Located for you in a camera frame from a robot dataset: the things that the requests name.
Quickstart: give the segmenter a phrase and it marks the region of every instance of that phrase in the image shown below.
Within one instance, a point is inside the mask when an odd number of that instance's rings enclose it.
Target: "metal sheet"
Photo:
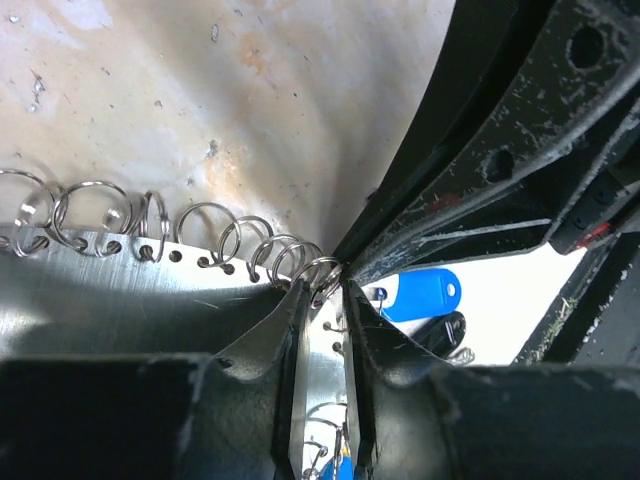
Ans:
[[[156,189],[174,215],[215,200],[330,252],[415,114],[453,5],[5,0],[0,167]]]
[[[29,232],[31,235],[39,230]],[[0,227],[0,236],[10,233]],[[93,245],[95,233],[71,232]],[[158,264],[141,262],[158,241],[109,235],[123,249],[105,259],[51,242],[32,258],[0,250],[0,356],[23,354],[216,353],[271,313],[282,292],[264,269],[252,283],[235,272],[200,268],[208,252],[167,243]],[[171,252],[180,252],[173,262]]]
[[[316,444],[326,446],[330,453],[318,458],[315,469],[321,471],[331,459],[336,438],[336,429],[332,424],[342,425],[347,402],[344,357],[333,348],[335,344],[341,346],[344,338],[344,334],[337,331],[343,323],[342,290],[338,290],[331,301],[316,312],[315,315],[311,314],[309,327],[307,422],[304,433],[307,443],[303,450],[303,472],[314,466],[314,459],[319,453]]]

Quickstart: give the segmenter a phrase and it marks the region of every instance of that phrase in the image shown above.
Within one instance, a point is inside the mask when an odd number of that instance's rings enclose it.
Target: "metal ring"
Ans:
[[[271,275],[272,275],[272,284],[274,287],[282,287],[284,285],[284,281],[282,279],[280,279],[280,265],[282,264],[282,261],[284,260],[284,258],[287,256],[287,254],[293,252],[294,250],[298,249],[298,248],[306,248],[306,247],[311,247],[313,249],[316,250],[318,255],[322,255],[322,250],[320,250],[320,247],[318,247],[315,243],[311,243],[311,242],[295,242],[292,243],[291,245],[287,245],[276,257],[276,259],[273,261],[273,267],[271,269]],[[306,265],[303,265],[301,267],[301,271],[306,271],[308,270],[308,268],[306,267]],[[297,279],[300,277],[300,275],[297,275],[296,272],[294,272],[291,275],[294,279]]]
[[[53,200],[55,200],[55,198],[56,198],[56,192],[54,192],[54,190],[57,191],[57,195],[62,195],[64,193],[64,187],[62,187],[61,185],[59,185],[59,184],[57,184],[55,182],[47,182],[47,183],[45,183],[39,177],[37,177],[34,174],[29,173],[29,172],[27,172],[25,170],[16,170],[14,168],[0,169],[0,175],[17,175],[17,176],[20,176],[20,177],[28,178],[29,180],[33,180],[41,188],[46,188],[47,190],[49,190],[49,192],[51,192],[52,195],[53,195]],[[60,223],[62,223],[62,220],[64,220],[64,217],[67,214],[67,207],[68,207],[68,202],[61,207],[60,213],[58,214]],[[51,214],[47,217],[46,223],[44,225],[42,225],[43,228],[49,228],[50,227],[52,215],[53,215],[53,212],[51,212]]]
[[[258,274],[256,273],[256,267],[260,265],[260,263],[258,263],[258,260],[260,258],[260,255],[262,255],[262,252],[264,251],[264,249],[273,245],[273,242],[277,242],[281,240],[291,240],[292,242],[299,241],[298,238],[294,237],[293,235],[289,235],[288,233],[280,233],[278,235],[273,235],[267,238],[264,242],[258,245],[258,248],[255,249],[255,251],[253,252],[253,255],[251,256],[251,260],[247,262],[247,270],[249,271],[249,278],[251,279],[252,282],[258,281]]]
[[[35,212],[37,211],[36,205],[38,205],[41,202],[46,202],[47,200],[49,200],[49,212],[48,212],[49,217],[48,218],[50,218],[51,206],[53,205],[53,202],[55,201],[55,199],[54,199],[53,193],[51,192],[51,190],[49,190],[49,187],[47,185],[43,185],[41,188],[39,188],[35,192],[32,192],[31,194],[29,194],[27,198],[23,200],[22,205],[20,205],[20,209],[18,210],[18,213],[16,214],[16,218],[13,222],[14,225],[13,225],[13,230],[11,233],[11,240],[10,240],[13,251],[20,258],[26,258],[32,255],[35,255],[39,251],[44,250],[49,245],[48,238],[38,237],[34,239],[34,241],[30,246],[23,248],[20,245],[20,236],[19,236],[20,230],[23,227],[29,226],[31,224],[31,219],[33,218]]]
[[[218,210],[220,210],[221,212],[223,212],[225,215],[227,215],[230,219],[231,219],[231,224],[233,225],[233,228],[236,231],[236,235],[238,236],[238,241],[242,242],[242,232],[240,231],[240,225],[238,224],[238,220],[236,220],[236,217],[233,213],[231,213],[231,210],[229,210],[227,207],[220,205],[219,203],[214,203],[214,202],[201,202],[201,203],[196,203],[194,205],[191,205],[189,208],[187,208],[184,213],[180,216],[180,219],[178,220],[178,223],[176,224],[175,227],[175,232],[174,232],[174,237],[177,243],[180,244],[184,244],[184,241],[182,239],[182,228],[184,226],[184,221],[187,219],[187,217],[189,216],[189,214],[191,212],[193,212],[194,210],[198,210],[199,208],[202,207],[213,207],[216,208]],[[223,265],[226,265],[227,263],[229,263],[229,260],[224,260],[222,258],[218,259],[216,258],[216,255],[211,252],[211,258],[213,259],[213,265],[200,265],[203,268],[212,268],[212,267],[222,267]]]
[[[100,229],[98,230],[98,234],[96,235],[94,244],[94,251],[96,257],[98,258],[110,257],[111,255],[115,255],[121,250],[121,247],[110,247],[109,244],[107,244],[106,249],[103,250],[102,242],[106,233],[116,233],[114,232],[112,225],[117,225],[118,223],[120,223],[121,225],[123,224],[122,217],[124,215],[124,211],[126,210],[126,206],[130,206],[131,203],[128,200],[125,200],[122,203],[124,204],[124,208],[118,209],[109,207],[107,212],[102,217],[102,223],[100,224]]]
[[[59,216],[59,211],[62,208],[62,205],[64,204],[65,200],[67,200],[72,193],[74,193],[74,192],[76,192],[78,190],[81,190],[83,188],[90,188],[90,187],[106,187],[106,188],[110,188],[112,190],[115,190],[120,195],[122,195],[122,197],[129,204],[129,211],[126,212],[126,214],[125,214],[125,222],[123,223],[122,227],[120,228],[120,233],[126,231],[129,228],[129,225],[130,225],[130,222],[131,222],[131,217],[132,217],[132,210],[133,210],[131,202],[129,202],[128,199],[127,199],[128,198],[127,197],[127,193],[124,190],[122,190],[119,186],[117,186],[116,184],[111,183],[111,182],[106,182],[106,181],[102,181],[102,180],[96,180],[96,181],[90,181],[90,182],[81,182],[81,183],[76,183],[75,185],[72,185],[67,190],[65,190],[62,193],[62,195],[60,195],[56,199],[54,204],[53,204],[53,214],[52,214],[51,228],[52,228],[57,240],[60,243],[62,243],[63,245],[75,250],[76,252],[78,252],[78,253],[80,253],[82,255],[86,255],[86,256],[94,256],[94,255],[86,253],[84,246],[78,245],[77,243],[74,243],[73,241],[69,240],[69,238],[67,238],[62,233],[61,225],[58,222],[58,216]]]
[[[251,223],[251,222],[261,223],[262,225],[264,225],[264,227],[267,230],[267,238],[273,236],[273,227],[271,227],[271,224],[262,217],[258,217],[257,215],[246,215],[244,217],[239,217],[236,221],[240,226],[245,225],[247,223]],[[231,223],[227,225],[227,228],[225,228],[222,231],[222,234],[218,239],[218,258],[224,257],[224,247],[227,243],[227,240],[229,239],[229,235],[231,235],[231,232],[233,232],[234,228],[235,228],[235,225]],[[238,251],[240,250],[240,244],[241,244],[241,241],[236,235],[236,244],[234,245],[233,252],[231,252],[227,261],[231,260],[232,258],[235,258],[236,255],[238,255]],[[262,263],[265,262],[267,258],[269,258],[269,255],[271,255],[272,250],[273,250],[273,245],[270,244],[269,248],[262,252],[262,258],[258,259],[258,265],[262,265]]]
[[[340,288],[342,272],[344,272],[344,267],[340,263],[331,269],[326,278],[322,280],[323,284],[319,285],[311,296],[311,308],[317,309],[323,305],[324,301],[318,299],[319,295],[322,295],[325,299],[329,299],[336,293],[338,288]]]
[[[318,448],[318,451],[316,452],[316,456],[311,462],[311,468],[309,469],[308,480],[311,480],[311,475],[314,475],[317,477],[318,474],[320,473],[318,472],[316,466],[318,465],[318,461],[320,460],[320,458],[327,456],[327,454],[329,453],[329,448],[313,440],[307,440],[303,443],[305,445],[313,445],[314,447]]]
[[[138,201],[138,208],[135,207],[135,200]],[[125,235],[139,234],[141,237],[148,237],[148,234],[144,233],[142,230],[143,228],[142,224],[144,222],[147,209],[149,208],[149,200],[144,195],[133,194],[129,196],[129,202],[131,203],[131,206],[133,209],[131,225],[126,232],[122,232],[122,233]]]
[[[167,215],[167,207],[162,200],[162,197],[158,192],[154,192],[149,190],[144,194],[146,209],[144,210],[144,215],[142,215],[140,219],[140,235],[143,237],[149,236],[149,207],[151,206],[151,200],[153,199],[156,202],[156,208],[158,209],[158,215],[160,217],[160,233],[162,237],[160,238],[160,247],[158,248],[158,254],[156,258],[153,256],[144,258],[144,260],[151,260],[153,263],[158,263],[162,260],[162,255],[164,254],[164,246],[171,237],[171,221],[169,220],[169,215]]]
[[[0,169],[0,175],[18,175],[20,177],[25,177],[29,180],[33,180],[41,187],[44,187],[44,182],[40,178],[36,177],[33,173],[29,173],[24,170],[16,170],[15,168]]]
[[[291,283],[294,283],[296,280],[298,280],[302,274],[304,274],[304,272],[306,272],[307,270],[309,270],[312,267],[315,267],[317,265],[321,265],[323,263],[330,263],[335,265],[335,268],[333,268],[331,270],[331,272],[329,272],[329,274],[327,275],[326,278],[322,279],[322,282],[320,282],[320,284],[318,286],[314,286],[312,284],[312,289],[314,289],[314,294],[311,297],[311,305],[314,308],[317,308],[316,305],[314,305],[316,303],[316,299],[318,295],[323,295],[326,298],[329,298],[331,295],[333,295],[335,293],[335,291],[338,289],[338,286],[340,285],[340,275],[342,274],[342,266],[340,264],[340,262],[338,261],[337,258],[335,257],[318,257],[314,260],[312,260],[311,262],[307,263],[292,279],[291,279]]]

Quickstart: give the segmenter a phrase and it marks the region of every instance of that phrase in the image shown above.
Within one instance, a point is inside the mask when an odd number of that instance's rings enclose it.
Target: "blue plastic tag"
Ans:
[[[461,297],[460,281],[451,270],[413,270],[399,275],[395,301],[381,313],[392,322],[438,317],[455,311]]]
[[[333,477],[333,460],[331,460],[320,475],[320,480],[331,480]],[[353,463],[350,457],[344,457],[338,469],[338,480],[353,480]]]

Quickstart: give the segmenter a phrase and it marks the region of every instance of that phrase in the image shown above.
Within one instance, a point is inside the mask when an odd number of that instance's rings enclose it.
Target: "white surface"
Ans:
[[[457,310],[467,320],[462,347],[476,354],[473,365],[508,365],[536,328],[584,250],[557,254],[545,245],[527,255],[449,265],[462,285]],[[411,334],[424,320],[396,323]]]
[[[415,114],[453,4],[3,0],[0,168],[156,189],[174,214],[217,201],[330,252]],[[19,199],[0,197],[11,221]],[[95,225],[91,210],[70,218]]]

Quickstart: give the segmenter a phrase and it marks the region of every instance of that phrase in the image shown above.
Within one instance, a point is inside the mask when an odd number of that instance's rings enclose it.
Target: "rust stain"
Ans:
[[[205,178],[211,198],[243,209],[247,208],[239,185],[245,179],[245,156],[246,151],[243,147],[225,145],[221,146],[217,155],[206,160]]]
[[[269,66],[263,58],[264,50],[259,45],[257,35],[248,33],[242,38],[240,46],[240,58],[245,67],[255,68],[256,75],[262,76],[268,70]]]
[[[274,11],[276,13],[280,13],[283,10],[286,10],[287,8],[295,5],[296,2],[297,0],[273,0],[274,7],[275,7]]]
[[[439,197],[437,200],[428,204],[426,210],[429,213],[436,213],[449,207],[453,207],[458,203],[460,203],[460,197],[458,195],[453,193],[446,193]]]

